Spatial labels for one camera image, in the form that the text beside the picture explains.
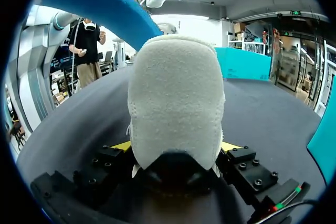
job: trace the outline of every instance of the bolt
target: bolt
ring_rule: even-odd
[[[259,160],[258,159],[254,159],[252,161],[252,163],[253,163],[254,166],[258,166],[259,165]]]
[[[278,177],[278,173],[277,173],[277,172],[272,172],[272,173],[271,173],[271,176],[272,176],[273,178],[277,178],[277,177]]]
[[[263,181],[261,179],[257,179],[254,181],[255,186],[261,186],[263,184]]]
[[[97,182],[97,181],[96,181],[95,178],[89,179],[89,184],[90,184],[90,185],[94,185],[96,182]]]
[[[246,169],[246,164],[245,163],[239,164],[239,169],[240,170],[245,170]]]
[[[50,198],[50,193],[46,191],[46,192],[43,194],[43,196],[44,196],[45,198]]]

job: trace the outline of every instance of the ceiling light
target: ceiling light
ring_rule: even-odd
[[[311,62],[313,62],[313,64],[315,64],[315,61],[313,61],[313,59],[310,58],[309,54],[306,54],[306,55],[307,55],[307,57],[311,60]]]
[[[209,17],[204,16],[196,16],[196,15],[181,15],[181,14],[161,14],[161,15],[152,15],[154,19],[159,18],[192,18],[192,19],[201,19],[201,20],[208,20]]]

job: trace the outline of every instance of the blue foam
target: blue foam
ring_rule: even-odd
[[[326,111],[307,146],[327,184],[331,182],[336,171],[336,77],[333,78],[332,83]]]
[[[270,57],[236,48],[215,49],[223,78],[268,81]]]
[[[41,4],[92,19],[137,51],[148,39],[161,35],[135,0],[42,0]]]

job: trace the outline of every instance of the teal panel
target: teal panel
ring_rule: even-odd
[[[307,148],[328,184],[336,170],[336,78],[332,81],[326,111]]]
[[[235,48],[215,49],[223,78],[268,81],[270,57]]]

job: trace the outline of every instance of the person standing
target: person standing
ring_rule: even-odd
[[[100,31],[96,23],[87,18],[78,26],[76,44],[74,45],[76,34],[76,30],[74,30],[70,38],[69,50],[75,53],[78,78],[81,87],[84,88],[102,77],[98,64],[97,42],[103,45],[106,41],[106,34],[104,31]]]

